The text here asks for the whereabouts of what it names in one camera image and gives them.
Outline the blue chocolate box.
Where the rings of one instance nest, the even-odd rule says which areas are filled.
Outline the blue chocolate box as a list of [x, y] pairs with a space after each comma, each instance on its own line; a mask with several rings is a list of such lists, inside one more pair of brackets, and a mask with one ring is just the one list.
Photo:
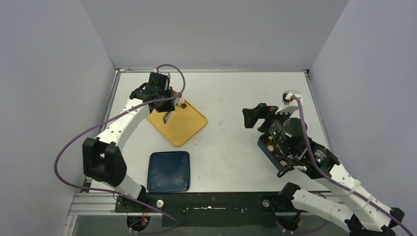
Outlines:
[[267, 134], [262, 134], [258, 140], [257, 145], [273, 166], [280, 171], [287, 163], [278, 155], [273, 149], [271, 139]]

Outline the metal tweezers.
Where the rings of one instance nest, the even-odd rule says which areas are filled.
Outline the metal tweezers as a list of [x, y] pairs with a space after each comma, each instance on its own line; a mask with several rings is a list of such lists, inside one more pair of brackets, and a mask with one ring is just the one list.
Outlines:
[[169, 112], [166, 112], [164, 114], [164, 116], [163, 116], [163, 123], [164, 124], [166, 124], [168, 122], [168, 120], [169, 120], [169, 118], [170, 118], [170, 116], [171, 116], [172, 113], [173, 113], [173, 111], [169, 111]]

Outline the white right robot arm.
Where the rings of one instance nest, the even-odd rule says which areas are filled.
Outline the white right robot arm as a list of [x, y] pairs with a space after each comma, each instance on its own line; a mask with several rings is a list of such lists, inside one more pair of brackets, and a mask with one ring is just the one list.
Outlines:
[[258, 130], [267, 155], [272, 162], [282, 163], [278, 177], [297, 171], [330, 193], [326, 197], [288, 182], [279, 192], [279, 206], [284, 210], [312, 213], [351, 236], [394, 235], [394, 227], [402, 226], [404, 211], [377, 200], [328, 148], [313, 141], [307, 135], [304, 119], [293, 116], [297, 110], [296, 102], [283, 107], [260, 103], [242, 110], [246, 128], [253, 128], [262, 120]]

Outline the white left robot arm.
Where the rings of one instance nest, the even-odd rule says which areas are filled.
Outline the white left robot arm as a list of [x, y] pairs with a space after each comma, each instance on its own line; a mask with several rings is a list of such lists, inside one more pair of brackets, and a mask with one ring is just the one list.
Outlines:
[[128, 175], [122, 149], [138, 125], [153, 111], [166, 114], [174, 111], [174, 100], [170, 74], [151, 72], [148, 82], [131, 92], [119, 117], [95, 138], [86, 138], [82, 144], [84, 175], [128, 196], [127, 203], [134, 211], [143, 210], [147, 198], [143, 195], [145, 188]]

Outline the yellow tray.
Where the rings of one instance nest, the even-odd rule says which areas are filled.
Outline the yellow tray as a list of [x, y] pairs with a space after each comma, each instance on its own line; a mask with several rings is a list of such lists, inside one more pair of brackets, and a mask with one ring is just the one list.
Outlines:
[[207, 118], [182, 96], [176, 100], [176, 109], [168, 122], [163, 123], [165, 113], [152, 112], [147, 120], [173, 146], [180, 147], [208, 123]]

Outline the blue box lid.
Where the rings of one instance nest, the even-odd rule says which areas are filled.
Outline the blue box lid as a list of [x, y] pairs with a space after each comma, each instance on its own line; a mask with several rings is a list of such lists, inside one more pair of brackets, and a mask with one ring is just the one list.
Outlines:
[[190, 188], [190, 154], [186, 151], [150, 155], [147, 190], [151, 193], [185, 192]]

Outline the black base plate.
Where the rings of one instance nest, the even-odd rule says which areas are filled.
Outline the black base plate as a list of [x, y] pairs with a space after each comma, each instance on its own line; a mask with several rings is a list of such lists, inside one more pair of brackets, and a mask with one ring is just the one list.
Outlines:
[[[163, 206], [161, 215], [155, 209]], [[162, 227], [179, 224], [182, 227], [240, 227], [260, 225], [275, 228], [277, 217], [291, 219], [297, 209], [278, 192], [206, 192], [147, 193], [145, 203], [153, 209], [117, 197], [116, 213], [126, 213], [135, 219], [149, 216], [160, 219]]]

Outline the aluminium frame rail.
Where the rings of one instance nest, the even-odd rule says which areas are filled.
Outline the aluminium frame rail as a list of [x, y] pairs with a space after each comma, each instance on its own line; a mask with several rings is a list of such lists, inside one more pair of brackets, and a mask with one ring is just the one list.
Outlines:
[[140, 216], [141, 212], [116, 212], [116, 200], [110, 193], [76, 193], [68, 216]]

